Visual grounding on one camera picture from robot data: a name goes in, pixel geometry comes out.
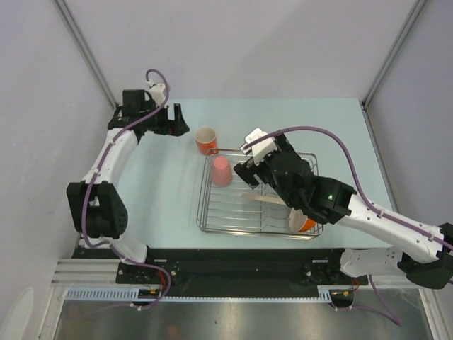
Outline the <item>pink plastic cup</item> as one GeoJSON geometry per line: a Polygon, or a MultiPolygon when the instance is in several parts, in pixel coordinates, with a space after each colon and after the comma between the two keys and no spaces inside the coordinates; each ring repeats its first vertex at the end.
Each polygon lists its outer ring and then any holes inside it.
{"type": "Polygon", "coordinates": [[[232,168],[226,157],[216,157],[212,162],[212,181],[218,187],[228,186],[232,182],[232,168]]]}

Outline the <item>orange ceramic mug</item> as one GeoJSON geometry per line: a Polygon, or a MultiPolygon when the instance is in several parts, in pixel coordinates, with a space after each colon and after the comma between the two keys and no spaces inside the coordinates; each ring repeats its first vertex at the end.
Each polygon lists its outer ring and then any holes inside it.
{"type": "Polygon", "coordinates": [[[206,156],[216,152],[217,134],[212,127],[200,127],[195,132],[195,141],[201,154],[206,156]]]}

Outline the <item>beige pink floral plate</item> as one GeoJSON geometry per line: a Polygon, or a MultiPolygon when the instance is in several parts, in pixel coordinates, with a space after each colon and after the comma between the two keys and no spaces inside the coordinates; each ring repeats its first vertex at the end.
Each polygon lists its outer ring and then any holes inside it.
{"type": "Polygon", "coordinates": [[[259,201],[259,202],[264,202],[264,203],[272,203],[272,204],[277,204],[277,205],[286,205],[286,203],[281,198],[278,198],[278,197],[255,195],[255,194],[250,194],[250,193],[243,193],[241,195],[241,197],[246,200],[253,200],[253,201],[259,201]]]}

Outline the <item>orange and white bowl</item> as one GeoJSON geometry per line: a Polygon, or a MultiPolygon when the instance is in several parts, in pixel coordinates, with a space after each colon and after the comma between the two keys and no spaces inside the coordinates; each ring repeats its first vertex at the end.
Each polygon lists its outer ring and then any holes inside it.
{"type": "Polygon", "coordinates": [[[308,232],[316,226],[316,222],[308,218],[302,210],[291,209],[288,226],[293,233],[308,232]]]}

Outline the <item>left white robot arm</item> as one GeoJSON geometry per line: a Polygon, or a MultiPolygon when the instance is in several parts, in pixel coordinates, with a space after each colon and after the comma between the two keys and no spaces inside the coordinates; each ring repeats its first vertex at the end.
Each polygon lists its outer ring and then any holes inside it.
{"type": "Polygon", "coordinates": [[[124,90],[122,105],[108,123],[105,143],[94,165],[82,180],[67,186],[74,227],[85,245],[110,248],[122,261],[133,264],[131,273],[141,283],[155,278],[156,265],[146,259],[147,246],[126,233],[128,211],[117,185],[128,159],[147,132],[174,137],[189,132],[180,104],[174,104],[174,117],[169,118],[168,95],[164,83],[147,90],[124,90]]]}

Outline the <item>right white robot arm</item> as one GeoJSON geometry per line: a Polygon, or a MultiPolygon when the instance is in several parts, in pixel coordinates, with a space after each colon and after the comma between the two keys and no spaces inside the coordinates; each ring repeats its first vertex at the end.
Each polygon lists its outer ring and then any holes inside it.
{"type": "Polygon", "coordinates": [[[343,284],[360,276],[398,275],[424,288],[442,289],[452,280],[452,225],[416,222],[368,200],[358,186],[316,175],[284,135],[250,134],[240,150],[248,159],[234,167],[251,188],[269,185],[291,208],[290,226],[308,221],[340,224],[389,244],[377,249],[339,249],[326,267],[328,279],[343,284]]]}

